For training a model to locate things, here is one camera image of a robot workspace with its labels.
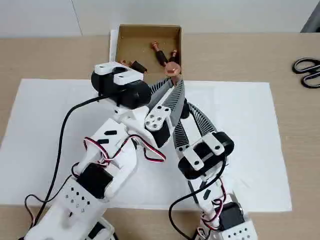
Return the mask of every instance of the scissor handle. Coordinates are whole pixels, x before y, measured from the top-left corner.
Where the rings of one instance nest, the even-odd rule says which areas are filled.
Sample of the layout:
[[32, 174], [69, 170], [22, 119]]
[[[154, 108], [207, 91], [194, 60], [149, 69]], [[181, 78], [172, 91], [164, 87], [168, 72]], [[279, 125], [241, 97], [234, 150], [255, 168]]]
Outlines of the scissor handle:
[[[306, 68], [299, 69], [298, 65], [301, 63], [313, 63], [313, 65], [308, 66]], [[311, 73], [311, 72], [315, 72], [317, 69], [320, 69], [320, 60], [317, 60], [311, 57], [300, 58], [297, 61], [295, 61], [292, 65], [292, 71], [295, 74]]]
[[320, 76], [320, 71], [315, 71], [313, 74], [307, 75], [301, 79], [301, 84], [308, 89], [319, 89], [320, 88], [320, 83], [319, 84], [309, 84], [308, 81], [310, 79], [314, 79], [316, 77]]

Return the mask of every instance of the open cardboard box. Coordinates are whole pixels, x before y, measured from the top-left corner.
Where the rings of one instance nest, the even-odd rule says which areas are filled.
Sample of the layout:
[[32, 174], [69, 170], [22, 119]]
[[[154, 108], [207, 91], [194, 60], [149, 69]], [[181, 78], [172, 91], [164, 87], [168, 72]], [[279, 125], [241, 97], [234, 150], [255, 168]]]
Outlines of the open cardboard box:
[[172, 50], [177, 49], [181, 65], [181, 31], [181, 27], [177, 25], [122, 24], [119, 27], [115, 60], [125, 60], [127, 63], [138, 61], [147, 69], [144, 81], [148, 84], [155, 83], [164, 78], [165, 74], [151, 43], [157, 41], [167, 59], [170, 58]]

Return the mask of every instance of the white paper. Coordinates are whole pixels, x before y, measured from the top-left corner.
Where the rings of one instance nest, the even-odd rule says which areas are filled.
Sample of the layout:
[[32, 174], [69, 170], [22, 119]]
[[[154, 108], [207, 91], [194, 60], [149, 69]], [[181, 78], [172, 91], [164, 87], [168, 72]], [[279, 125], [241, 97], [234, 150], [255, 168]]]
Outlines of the white paper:
[[110, 31], [109, 62], [116, 61], [118, 33], [118, 29], [113, 29]]
[[[235, 142], [228, 178], [238, 200], [250, 212], [291, 211], [291, 196], [281, 150], [277, 117], [268, 83], [185, 81], [189, 102]], [[88, 80], [23, 79], [0, 149], [0, 204], [22, 205], [25, 196], [47, 193], [56, 163], [61, 123], [74, 105], [92, 98]], [[54, 191], [85, 154], [82, 140], [108, 119], [102, 104], [91, 103], [71, 114], [64, 131], [61, 163]], [[186, 129], [196, 140], [196, 128]], [[136, 173], [119, 190], [110, 207], [168, 209], [190, 192], [178, 170], [173, 145], [165, 163], [143, 157]], [[39, 204], [30, 200], [31, 205]], [[192, 199], [177, 209], [197, 209]]]

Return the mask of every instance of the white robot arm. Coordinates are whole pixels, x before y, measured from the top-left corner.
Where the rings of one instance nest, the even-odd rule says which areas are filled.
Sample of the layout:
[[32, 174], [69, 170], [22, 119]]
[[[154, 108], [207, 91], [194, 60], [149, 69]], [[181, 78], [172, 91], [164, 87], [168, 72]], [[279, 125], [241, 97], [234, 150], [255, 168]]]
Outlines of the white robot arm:
[[[100, 104], [114, 112], [91, 137], [84, 139], [86, 154], [72, 169], [54, 203], [24, 240], [113, 240], [113, 226], [103, 218], [108, 202], [137, 166], [137, 146], [144, 158], [164, 162], [162, 148], [173, 136], [178, 168], [188, 180], [202, 209], [195, 236], [187, 239], [257, 239], [252, 221], [223, 186], [222, 173], [233, 141], [217, 132], [210, 120], [185, 99], [182, 78], [167, 77], [148, 86], [143, 74], [117, 62], [96, 65], [91, 76]], [[180, 119], [193, 117], [201, 139], [189, 144]]]

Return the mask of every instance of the wooden table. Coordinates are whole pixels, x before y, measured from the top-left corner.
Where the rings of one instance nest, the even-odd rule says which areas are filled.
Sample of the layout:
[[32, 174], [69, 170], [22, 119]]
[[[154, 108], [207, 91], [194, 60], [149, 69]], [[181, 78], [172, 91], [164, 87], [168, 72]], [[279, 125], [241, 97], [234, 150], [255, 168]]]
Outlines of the wooden table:
[[[183, 36], [185, 80], [270, 82], [293, 212], [251, 214], [260, 240], [320, 239], [320, 90], [302, 87], [291, 72], [297, 58], [320, 58], [319, 43], [316, 33]], [[1, 138], [21, 78], [89, 78], [108, 56], [108, 36], [0, 39]], [[181, 239], [167, 211], [110, 209], [105, 216], [122, 240]], [[194, 212], [175, 212], [174, 218], [190, 235], [199, 221]], [[29, 221], [23, 206], [1, 206], [0, 240], [23, 236]]]

